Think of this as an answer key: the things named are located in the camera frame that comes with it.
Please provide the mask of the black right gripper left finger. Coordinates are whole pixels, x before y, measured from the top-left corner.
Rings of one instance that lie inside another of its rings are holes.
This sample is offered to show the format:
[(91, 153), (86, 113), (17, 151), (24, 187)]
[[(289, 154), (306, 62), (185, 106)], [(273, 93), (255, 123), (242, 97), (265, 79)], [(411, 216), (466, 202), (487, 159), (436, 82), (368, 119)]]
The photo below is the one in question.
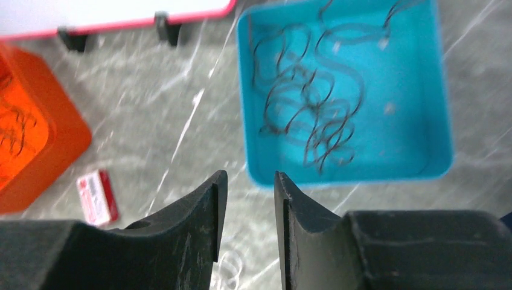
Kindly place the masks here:
[(2, 289), (208, 289), (228, 175), (124, 229), (77, 220), (1, 222)]

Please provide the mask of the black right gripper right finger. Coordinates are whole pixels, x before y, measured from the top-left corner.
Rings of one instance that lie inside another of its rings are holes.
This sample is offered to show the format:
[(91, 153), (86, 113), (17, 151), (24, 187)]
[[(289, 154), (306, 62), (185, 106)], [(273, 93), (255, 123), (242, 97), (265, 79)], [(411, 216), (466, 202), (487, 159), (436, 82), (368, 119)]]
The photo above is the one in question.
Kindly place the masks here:
[(283, 289), (510, 289), (511, 230), (474, 210), (334, 214), (274, 177)]

